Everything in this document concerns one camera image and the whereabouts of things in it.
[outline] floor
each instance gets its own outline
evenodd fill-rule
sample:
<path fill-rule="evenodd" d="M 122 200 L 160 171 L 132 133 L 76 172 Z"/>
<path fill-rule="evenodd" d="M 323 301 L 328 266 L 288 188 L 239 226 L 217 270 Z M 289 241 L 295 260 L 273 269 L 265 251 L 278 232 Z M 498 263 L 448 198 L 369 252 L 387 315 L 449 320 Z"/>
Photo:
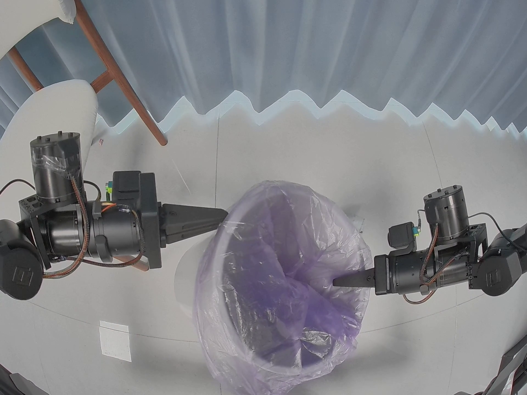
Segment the floor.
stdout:
<path fill-rule="evenodd" d="M 246 104 L 224 104 L 206 116 L 178 107 L 164 148 L 141 122 L 121 134 L 100 122 L 84 177 L 103 186 L 114 170 L 154 172 L 160 201 L 225 209 L 262 180 L 306 184 L 364 219 L 372 254 L 390 250 L 390 226 L 416 221 L 425 194 L 452 184 L 464 186 L 470 213 L 490 212 L 504 228 L 525 223 L 524 135 L 475 126 L 467 115 L 447 124 L 433 110 L 409 125 L 396 106 L 372 120 L 351 103 L 332 103 L 323 116 L 301 101 L 281 104 L 263 122 Z M 492 239 L 497 230 L 488 222 L 487 229 Z M 206 237 L 164 249 L 160 270 L 82 265 L 45 282 L 29 302 L 0 297 L 0 363 L 52 395 L 225 395 L 174 292 L 179 260 Z M 425 230 L 419 248 L 429 242 Z M 421 306 L 372 294 L 352 358 L 291 393 L 481 391 L 501 355 L 527 333 L 526 291 L 522 277 L 498 298 L 465 284 Z M 131 362 L 102 355 L 100 321 L 128 326 Z"/>

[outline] trash bag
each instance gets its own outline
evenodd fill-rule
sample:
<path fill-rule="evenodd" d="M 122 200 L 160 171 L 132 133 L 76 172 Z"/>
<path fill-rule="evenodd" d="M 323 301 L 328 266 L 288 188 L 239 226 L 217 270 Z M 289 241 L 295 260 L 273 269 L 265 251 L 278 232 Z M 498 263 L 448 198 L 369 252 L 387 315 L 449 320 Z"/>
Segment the trash bag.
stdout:
<path fill-rule="evenodd" d="M 355 349 L 369 289 L 333 287 L 372 257 L 344 212 L 311 188 L 260 183 L 201 259 L 194 322 L 207 367 L 237 395 L 280 395 Z"/>

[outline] blue curtain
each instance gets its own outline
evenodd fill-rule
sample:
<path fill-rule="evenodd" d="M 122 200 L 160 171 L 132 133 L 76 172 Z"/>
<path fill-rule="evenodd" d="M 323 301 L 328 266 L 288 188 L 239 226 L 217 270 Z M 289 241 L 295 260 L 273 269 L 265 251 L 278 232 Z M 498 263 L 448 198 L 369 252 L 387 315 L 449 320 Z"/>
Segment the blue curtain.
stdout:
<path fill-rule="evenodd" d="M 261 111 L 292 89 L 323 106 L 341 89 L 374 109 L 527 126 L 527 0 L 83 0 L 155 120 L 185 96 L 205 114 L 233 90 Z M 77 25 L 51 21 L 17 48 L 44 85 L 103 66 Z M 0 126 L 30 95 L 0 61 Z M 99 93 L 115 125 L 131 107 Z"/>

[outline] black equipment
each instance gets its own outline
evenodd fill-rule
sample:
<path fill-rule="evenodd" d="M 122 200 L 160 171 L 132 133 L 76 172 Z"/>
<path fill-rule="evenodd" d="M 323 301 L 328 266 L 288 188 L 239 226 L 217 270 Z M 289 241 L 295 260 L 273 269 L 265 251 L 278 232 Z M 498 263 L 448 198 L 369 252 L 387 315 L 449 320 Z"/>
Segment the black equipment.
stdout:
<path fill-rule="evenodd" d="M 527 224 L 500 232 L 487 246 L 486 226 L 470 224 L 461 186 L 427 194 L 424 212 L 433 238 L 437 229 L 429 249 L 416 251 L 421 217 L 418 227 L 413 222 L 396 225 L 388 232 L 388 243 L 395 250 L 375 256 L 372 269 L 336 278 L 333 285 L 374 287 L 377 295 L 429 295 L 440 287 L 468 281 L 470 289 L 500 295 L 527 271 Z"/>
<path fill-rule="evenodd" d="M 162 247 L 215 230 L 227 216 L 217 208 L 161 204 L 155 175 L 140 171 L 116 171 L 111 201 L 87 201 L 78 133 L 39 136 L 30 153 L 35 194 L 19 201 L 20 222 L 0 220 L 0 290 L 15 299 L 34 297 L 52 263 L 79 255 L 83 208 L 86 256 L 108 265 L 142 253 L 149 269 L 161 267 Z"/>

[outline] trash can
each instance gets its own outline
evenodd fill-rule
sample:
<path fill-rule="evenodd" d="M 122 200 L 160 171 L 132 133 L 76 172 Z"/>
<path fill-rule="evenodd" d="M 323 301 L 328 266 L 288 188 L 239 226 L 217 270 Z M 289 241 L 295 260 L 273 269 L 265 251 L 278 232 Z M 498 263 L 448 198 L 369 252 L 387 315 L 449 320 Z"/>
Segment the trash can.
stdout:
<path fill-rule="evenodd" d="M 271 395 L 331 372 L 354 350 L 369 297 L 332 280 L 370 267 L 334 202 L 288 182 L 250 189 L 195 280 L 194 321 L 214 378 L 239 395 Z"/>

